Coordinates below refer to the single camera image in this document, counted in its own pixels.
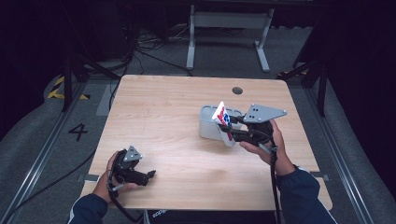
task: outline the hand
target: hand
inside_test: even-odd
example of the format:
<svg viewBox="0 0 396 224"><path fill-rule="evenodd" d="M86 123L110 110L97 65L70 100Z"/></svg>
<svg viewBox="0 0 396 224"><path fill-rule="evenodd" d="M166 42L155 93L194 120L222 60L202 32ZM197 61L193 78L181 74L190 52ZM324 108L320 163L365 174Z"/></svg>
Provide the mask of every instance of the hand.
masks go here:
<svg viewBox="0 0 396 224"><path fill-rule="evenodd" d="M275 144L277 145L277 152L276 152L277 161L276 161L276 168L275 168L276 174L277 175L286 175L286 174L293 172L295 170L295 168L294 168L294 165L291 163L290 159L288 158L288 155L286 154L285 142L283 140L282 132L279 130L276 122L273 119L270 119L270 122L274 129L273 137L274 137ZM263 161L265 161L267 164L270 164L271 155L266 153L260 147L253 146L247 142L241 142L241 143L239 143L239 146L241 146L248 152L259 155Z"/></svg>
<svg viewBox="0 0 396 224"><path fill-rule="evenodd" d="M113 156L108 160L107 163L107 168L105 172L102 174L102 176L99 178L99 181L93 190L93 194L98 195L99 197L103 198L107 203L111 202L110 195L108 194L107 190L107 179L108 179L108 173L111 170L111 166L113 165L113 161L116 159L118 151L116 151ZM113 177L113 184L115 186L119 185L120 183L117 182L116 178ZM119 189L119 193L123 193L125 191L129 191L132 189L137 189L138 186L134 183L127 183L125 184L122 188Z"/></svg>

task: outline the dark blue sleeve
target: dark blue sleeve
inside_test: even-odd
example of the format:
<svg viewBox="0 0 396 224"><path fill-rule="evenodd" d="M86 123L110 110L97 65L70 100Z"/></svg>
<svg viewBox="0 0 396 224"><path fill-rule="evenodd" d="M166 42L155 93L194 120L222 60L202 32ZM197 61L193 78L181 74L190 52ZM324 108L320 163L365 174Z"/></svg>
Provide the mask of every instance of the dark blue sleeve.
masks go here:
<svg viewBox="0 0 396 224"><path fill-rule="evenodd" d="M280 203L286 223L336 223L318 199L319 182L296 167L293 173L278 176Z"/></svg>
<svg viewBox="0 0 396 224"><path fill-rule="evenodd" d="M107 202L96 194L89 194L75 202L68 223L103 223L106 212Z"/></svg>

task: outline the metal rail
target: metal rail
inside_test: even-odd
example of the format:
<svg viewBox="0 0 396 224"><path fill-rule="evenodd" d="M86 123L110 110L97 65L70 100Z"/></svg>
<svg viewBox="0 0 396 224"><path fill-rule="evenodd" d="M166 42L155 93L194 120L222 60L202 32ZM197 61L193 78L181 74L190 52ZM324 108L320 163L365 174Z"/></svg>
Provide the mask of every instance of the metal rail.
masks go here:
<svg viewBox="0 0 396 224"><path fill-rule="evenodd" d="M338 174L341 176L341 180L343 181L344 187L346 189L346 193L349 196L349 200L351 201L352 206L355 209L359 221L361 223L374 223L364 203L364 200L361 197L355 179L353 178L352 174L349 172L349 169L347 168L347 164L343 158L343 155L341 154L341 151L336 144L336 141L332 135L332 131L329 127L327 120L323 118L318 112L318 108L316 107L317 99L315 97L313 90L304 89L304 92L306 97L308 98L310 105L316 111L315 115L320 125L320 128L324 132L324 135L331 148L330 154L332 156L332 160L334 161Z"/></svg>
<svg viewBox="0 0 396 224"><path fill-rule="evenodd" d="M86 83L78 83L73 93L73 99L78 99L78 97L83 93ZM33 163L32 167L30 168L29 172L27 173L25 179L23 180L20 189L18 190L17 194L15 195L14 199L12 200L11 204L9 205L7 211L5 212L4 216L1 219L2 224L6 224L6 218L10 216L11 212L14 211L21 203L23 203L32 192L33 188L35 187L35 183L37 182L38 178L40 177L44 167L50 158L50 154L53 150L53 147L58 140L58 136L61 130L64 127L65 122L69 118L74 105L76 104L77 100L72 101L71 105L68 107L66 111L61 113L58 120L56 121L52 131L47 138L46 143L41 148L35 162ZM20 214L21 209L15 211L12 214L12 217L8 220L7 223L15 223L18 215Z"/></svg>

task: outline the white container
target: white container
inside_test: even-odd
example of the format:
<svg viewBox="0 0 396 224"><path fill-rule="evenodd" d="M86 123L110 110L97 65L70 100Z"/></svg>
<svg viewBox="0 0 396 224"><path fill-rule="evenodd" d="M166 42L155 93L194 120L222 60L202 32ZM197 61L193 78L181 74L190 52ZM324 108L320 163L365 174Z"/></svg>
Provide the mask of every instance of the white container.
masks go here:
<svg viewBox="0 0 396 224"><path fill-rule="evenodd" d="M217 105L204 105L200 112L200 122L199 122L199 135L203 138L215 139L223 141L221 137L222 131L219 129L219 125L215 123L212 119L215 113ZM227 108L227 113L229 116L243 116L243 113L237 109ZM241 129L242 124L232 124L234 129Z"/></svg>

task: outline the wooden table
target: wooden table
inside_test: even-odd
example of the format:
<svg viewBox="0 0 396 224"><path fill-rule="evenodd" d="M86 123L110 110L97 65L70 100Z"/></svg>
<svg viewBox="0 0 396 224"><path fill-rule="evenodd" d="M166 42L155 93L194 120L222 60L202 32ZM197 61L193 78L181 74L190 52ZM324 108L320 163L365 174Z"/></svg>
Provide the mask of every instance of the wooden table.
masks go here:
<svg viewBox="0 0 396 224"><path fill-rule="evenodd" d="M240 95L232 92L240 87ZM134 209L275 210L270 167L238 144L199 135L203 105L246 113L251 104L286 109L276 119L288 155L308 171L319 171L289 89L282 80L134 76L122 78L89 171L100 175L116 150L130 145L142 154L135 169L157 170L146 187L122 194L120 203ZM332 201L321 178L319 198ZM92 192L86 183L81 195Z"/></svg>

